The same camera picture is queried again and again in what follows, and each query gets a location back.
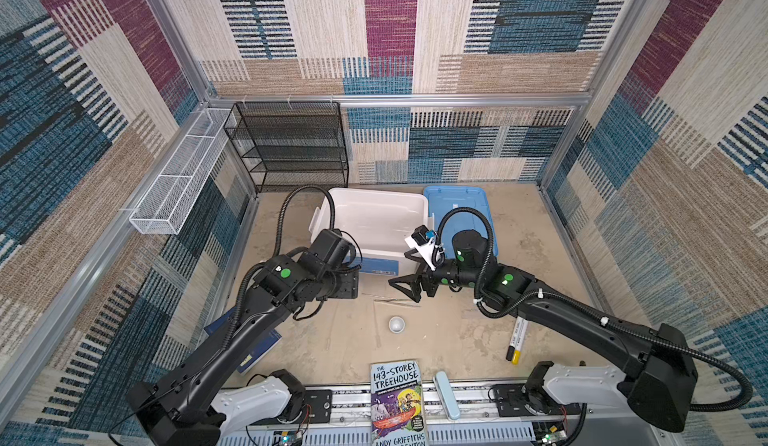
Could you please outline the metal tweezers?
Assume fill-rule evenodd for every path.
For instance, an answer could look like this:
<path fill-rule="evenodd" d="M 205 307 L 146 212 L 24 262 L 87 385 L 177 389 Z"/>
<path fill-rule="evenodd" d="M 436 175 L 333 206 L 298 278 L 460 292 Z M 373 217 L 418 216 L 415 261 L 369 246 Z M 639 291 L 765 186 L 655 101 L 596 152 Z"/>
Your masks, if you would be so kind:
<path fill-rule="evenodd" d="M 417 302 L 410 301 L 408 299 L 375 299 L 375 304 L 406 307 L 406 308 L 419 308 L 420 305 Z"/>

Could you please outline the white plastic storage bin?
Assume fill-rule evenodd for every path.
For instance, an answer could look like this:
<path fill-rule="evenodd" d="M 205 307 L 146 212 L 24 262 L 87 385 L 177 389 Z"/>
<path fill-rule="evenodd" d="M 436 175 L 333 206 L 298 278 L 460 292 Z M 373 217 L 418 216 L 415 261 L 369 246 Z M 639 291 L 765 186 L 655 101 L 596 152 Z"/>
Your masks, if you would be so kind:
<path fill-rule="evenodd" d="M 330 195 L 335 227 L 362 248 L 363 273 L 398 277 L 416 271 L 418 264 L 405 257 L 405 238 L 419 226 L 434 225 L 424 195 L 349 188 L 333 188 Z"/>

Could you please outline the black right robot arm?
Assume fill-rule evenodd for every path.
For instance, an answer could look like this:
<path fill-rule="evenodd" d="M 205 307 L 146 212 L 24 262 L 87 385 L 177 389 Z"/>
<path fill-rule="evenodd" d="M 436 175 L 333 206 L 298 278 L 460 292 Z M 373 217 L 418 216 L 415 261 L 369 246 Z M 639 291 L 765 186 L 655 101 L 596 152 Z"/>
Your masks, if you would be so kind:
<path fill-rule="evenodd" d="M 689 348 L 678 329 L 621 320 L 566 296 L 534 275 L 500 263 L 487 239 L 475 230 L 459 232 L 453 248 L 454 258 L 429 260 L 421 256 L 421 246 L 414 245 L 405 256 L 417 263 L 415 273 L 390 279 L 390 286 L 415 302 L 422 295 L 434 296 L 441 287 L 470 288 L 486 317 L 516 316 L 568 337 L 619 369 L 614 388 L 619 404 L 665 431 L 683 431 L 689 412 L 736 410 L 752 399 L 753 386 L 741 371 Z M 694 402 L 696 361 L 731 376 L 738 394 L 715 403 Z"/>

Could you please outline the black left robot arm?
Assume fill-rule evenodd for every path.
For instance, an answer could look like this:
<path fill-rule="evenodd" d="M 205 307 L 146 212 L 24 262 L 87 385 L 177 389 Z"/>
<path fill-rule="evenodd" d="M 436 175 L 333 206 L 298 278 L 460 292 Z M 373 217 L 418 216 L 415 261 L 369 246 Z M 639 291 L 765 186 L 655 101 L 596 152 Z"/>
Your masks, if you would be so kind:
<path fill-rule="evenodd" d="M 353 298 L 360 252 L 338 229 L 322 230 L 308 247 L 252 267 L 230 316 L 174 370 L 127 393 L 131 416 L 155 445 L 215 445 L 271 418 L 297 420 L 305 388 L 286 370 L 238 390 L 223 388 L 249 353 L 282 322 L 300 320 L 307 303 Z"/>

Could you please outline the dark blue notebook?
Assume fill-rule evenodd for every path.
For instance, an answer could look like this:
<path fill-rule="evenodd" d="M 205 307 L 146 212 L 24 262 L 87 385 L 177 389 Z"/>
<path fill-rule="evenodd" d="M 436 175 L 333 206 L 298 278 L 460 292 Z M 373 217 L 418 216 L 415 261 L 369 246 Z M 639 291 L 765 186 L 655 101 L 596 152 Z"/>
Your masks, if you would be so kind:
<path fill-rule="evenodd" d="M 219 330 L 232 315 L 234 308 L 227 310 L 222 316 L 204 327 L 204 332 L 211 336 Z M 252 348 L 252 350 L 242 359 L 236 371 L 239 374 L 245 374 L 260 359 L 271 351 L 282 339 L 282 335 L 277 330 L 271 330 Z"/>

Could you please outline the light blue case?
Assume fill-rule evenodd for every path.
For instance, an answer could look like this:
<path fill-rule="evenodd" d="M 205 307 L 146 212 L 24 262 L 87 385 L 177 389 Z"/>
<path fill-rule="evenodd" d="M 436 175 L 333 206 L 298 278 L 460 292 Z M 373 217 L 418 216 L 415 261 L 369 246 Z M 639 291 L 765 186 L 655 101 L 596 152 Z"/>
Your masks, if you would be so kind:
<path fill-rule="evenodd" d="M 433 382 L 446 417 L 451 421 L 459 420 L 460 408 L 447 374 L 438 371 Z"/>

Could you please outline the treehouse paperback book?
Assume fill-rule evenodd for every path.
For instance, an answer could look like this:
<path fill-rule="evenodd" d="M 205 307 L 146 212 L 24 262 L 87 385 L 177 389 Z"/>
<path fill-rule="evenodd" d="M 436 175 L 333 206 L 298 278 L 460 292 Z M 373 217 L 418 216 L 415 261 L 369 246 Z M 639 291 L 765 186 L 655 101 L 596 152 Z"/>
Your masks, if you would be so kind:
<path fill-rule="evenodd" d="M 371 444 L 429 444 L 421 371 L 415 360 L 376 363 L 370 375 Z"/>

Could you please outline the black mesh shelf rack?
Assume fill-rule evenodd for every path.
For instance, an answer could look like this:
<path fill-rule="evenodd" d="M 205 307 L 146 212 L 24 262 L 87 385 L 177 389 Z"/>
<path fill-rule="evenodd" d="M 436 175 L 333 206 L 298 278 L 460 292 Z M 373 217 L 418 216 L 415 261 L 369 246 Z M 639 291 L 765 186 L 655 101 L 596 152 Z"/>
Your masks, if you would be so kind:
<path fill-rule="evenodd" d="M 349 184 L 341 108 L 334 101 L 237 102 L 224 131 L 259 193 Z"/>

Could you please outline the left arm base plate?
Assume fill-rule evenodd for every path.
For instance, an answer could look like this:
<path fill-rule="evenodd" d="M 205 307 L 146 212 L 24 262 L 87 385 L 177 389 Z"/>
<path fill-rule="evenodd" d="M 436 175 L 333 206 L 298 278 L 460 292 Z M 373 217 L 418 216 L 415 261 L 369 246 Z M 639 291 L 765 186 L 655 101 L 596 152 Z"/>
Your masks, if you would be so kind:
<path fill-rule="evenodd" d="M 331 420 L 331 389 L 310 389 L 293 394 L 286 407 L 289 424 L 328 424 Z"/>

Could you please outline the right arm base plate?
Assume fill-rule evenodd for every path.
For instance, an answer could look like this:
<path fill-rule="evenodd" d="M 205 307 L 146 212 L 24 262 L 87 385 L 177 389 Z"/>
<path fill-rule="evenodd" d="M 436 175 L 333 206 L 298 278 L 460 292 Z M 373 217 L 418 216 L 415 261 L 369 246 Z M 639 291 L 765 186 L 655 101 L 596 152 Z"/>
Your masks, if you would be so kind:
<path fill-rule="evenodd" d="M 542 388 L 528 388 L 523 383 L 501 383 L 492 386 L 488 398 L 496 405 L 500 417 L 578 416 L 577 403 L 560 404 Z"/>

